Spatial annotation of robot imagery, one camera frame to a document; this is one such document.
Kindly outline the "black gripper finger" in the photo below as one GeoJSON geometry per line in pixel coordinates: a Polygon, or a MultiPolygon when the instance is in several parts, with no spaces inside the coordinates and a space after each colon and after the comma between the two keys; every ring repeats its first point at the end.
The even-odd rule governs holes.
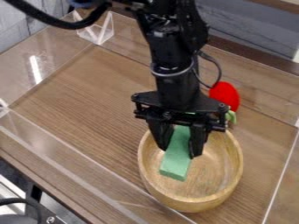
{"type": "Polygon", "coordinates": [[[189,138],[189,155],[191,158],[196,158],[203,153],[203,147],[207,140],[205,126],[201,123],[195,123],[189,127],[191,138],[189,138]]]}
{"type": "Polygon", "coordinates": [[[148,119],[147,124],[157,147],[165,151],[173,135],[173,125],[165,120],[157,119],[148,119]]]}

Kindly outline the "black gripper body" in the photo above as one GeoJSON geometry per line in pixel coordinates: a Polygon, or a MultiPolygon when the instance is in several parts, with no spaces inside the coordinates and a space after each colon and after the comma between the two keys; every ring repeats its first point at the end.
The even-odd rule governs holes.
{"type": "Polygon", "coordinates": [[[205,132],[225,131],[228,106],[211,99],[200,91],[197,67],[165,68],[151,65],[156,90],[131,96],[135,103],[135,117],[165,120],[173,126],[191,127],[195,123],[205,126],[205,132]]]}

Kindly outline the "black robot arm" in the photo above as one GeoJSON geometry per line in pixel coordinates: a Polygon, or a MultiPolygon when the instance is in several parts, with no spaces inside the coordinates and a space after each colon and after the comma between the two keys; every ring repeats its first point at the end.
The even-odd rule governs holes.
{"type": "Polygon", "coordinates": [[[156,90],[131,96],[135,117],[145,120],[153,140],[167,151],[173,127],[189,129],[187,150],[191,158],[203,153],[212,131],[225,130],[228,105],[209,98],[200,89],[199,61],[215,59],[201,48],[209,27],[195,0],[113,0],[132,13],[151,53],[151,74],[156,90]]]}

